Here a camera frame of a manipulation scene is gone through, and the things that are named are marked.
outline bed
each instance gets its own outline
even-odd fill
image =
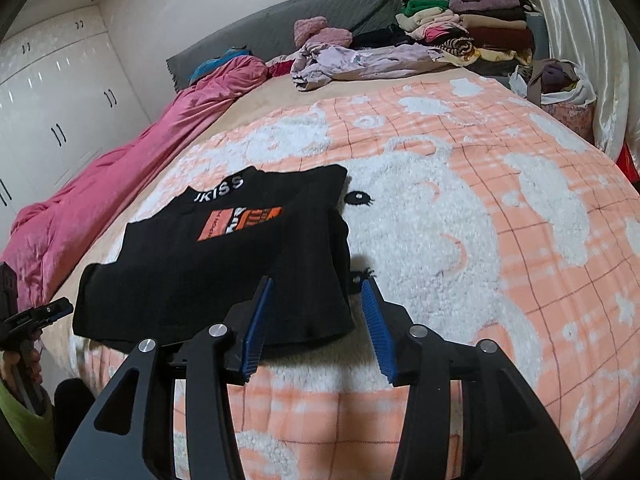
[[[581,470],[614,445],[640,400],[640,199],[605,155],[498,82],[466,69],[402,80],[288,77],[239,99],[93,244],[56,298],[74,302],[84,267],[113,261],[127,222],[187,185],[210,189],[249,164],[269,171],[338,163],[352,268],[445,338],[495,339],[558,425]],[[264,363],[230,402],[253,479],[386,479],[407,390],[380,374],[357,297],[356,330]],[[94,391],[124,356],[47,329],[46,348]],[[460,392],[452,386],[449,476],[460,473]],[[175,394],[177,474],[188,478],[184,385]]]

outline pink cushion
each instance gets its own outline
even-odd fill
[[[296,47],[303,46],[306,40],[326,28],[326,26],[327,20],[324,16],[316,16],[308,20],[297,20],[293,25],[293,38],[296,41]]]
[[[329,43],[348,48],[353,40],[353,36],[346,28],[327,27],[309,38],[307,43]]]

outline gray pillow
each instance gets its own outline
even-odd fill
[[[246,45],[265,61],[295,52],[296,20],[325,16],[330,27],[359,34],[394,23],[401,9],[402,0],[289,0],[221,28],[170,57],[166,64],[178,92],[189,86],[190,75],[201,63],[221,56],[228,48]]]

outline pink comforter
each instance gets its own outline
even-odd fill
[[[267,67],[239,56],[181,91],[138,138],[94,160],[46,202],[25,207],[0,261],[18,274],[18,306],[47,303],[86,250],[140,191],[242,95]]]

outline white wardrobe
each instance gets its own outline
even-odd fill
[[[97,7],[0,44],[0,251],[22,207],[148,124]]]

